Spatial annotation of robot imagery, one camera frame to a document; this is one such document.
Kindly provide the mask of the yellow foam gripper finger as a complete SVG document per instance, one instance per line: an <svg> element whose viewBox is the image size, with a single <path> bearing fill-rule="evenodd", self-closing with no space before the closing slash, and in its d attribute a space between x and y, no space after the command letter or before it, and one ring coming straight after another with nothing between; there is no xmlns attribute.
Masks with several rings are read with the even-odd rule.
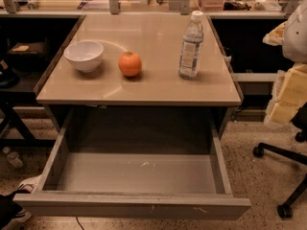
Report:
<svg viewBox="0 0 307 230"><path fill-rule="evenodd" d="M268 104L268 123L289 123L306 103L307 64L295 63L287 72L278 70Z"/></svg>
<svg viewBox="0 0 307 230"><path fill-rule="evenodd" d="M286 23L283 22L279 24L276 28L274 28L272 31L270 31L268 34L266 34L263 37L263 42L271 46L282 45L284 40L285 25Z"/></svg>

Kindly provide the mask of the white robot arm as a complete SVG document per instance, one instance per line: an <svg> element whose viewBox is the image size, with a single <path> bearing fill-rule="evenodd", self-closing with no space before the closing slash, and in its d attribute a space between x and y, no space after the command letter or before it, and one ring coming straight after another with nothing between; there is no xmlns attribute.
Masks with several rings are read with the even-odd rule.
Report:
<svg viewBox="0 0 307 230"><path fill-rule="evenodd" d="M286 22L266 34L263 42L281 45L283 57L294 63L287 72L277 71L266 109L265 124L281 127L307 103L307 0L298 5Z"/></svg>

